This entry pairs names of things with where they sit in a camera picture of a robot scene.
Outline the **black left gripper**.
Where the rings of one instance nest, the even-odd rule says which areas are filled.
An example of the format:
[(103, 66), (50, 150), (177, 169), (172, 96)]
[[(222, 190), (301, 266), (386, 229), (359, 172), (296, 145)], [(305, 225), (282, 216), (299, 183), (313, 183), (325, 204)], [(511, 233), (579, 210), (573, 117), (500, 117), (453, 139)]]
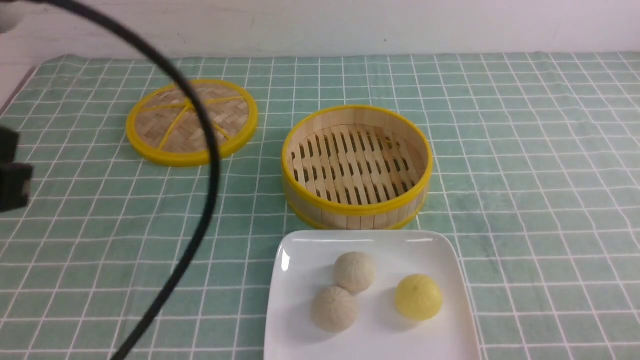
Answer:
[(31, 194), (34, 167), (17, 162), (20, 135), (4, 125), (0, 126), (0, 212), (6, 213), (27, 207)]

